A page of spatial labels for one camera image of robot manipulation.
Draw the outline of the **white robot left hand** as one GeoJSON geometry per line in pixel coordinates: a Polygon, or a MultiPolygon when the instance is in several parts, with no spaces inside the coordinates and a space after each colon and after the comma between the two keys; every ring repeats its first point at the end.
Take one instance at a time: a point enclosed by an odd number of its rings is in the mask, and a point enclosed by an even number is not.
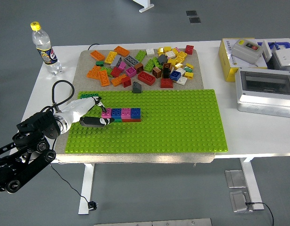
{"type": "Polygon", "coordinates": [[[114,118],[98,118],[84,116],[95,105],[99,106],[103,112],[107,112],[101,102],[101,97],[87,97],[70,102],[60,113],[55,113],[54,117],[60,127],[61,134],[67,132],[71,125],[80,122],[85,127],[104,127],[113,123],[114,118]]]}

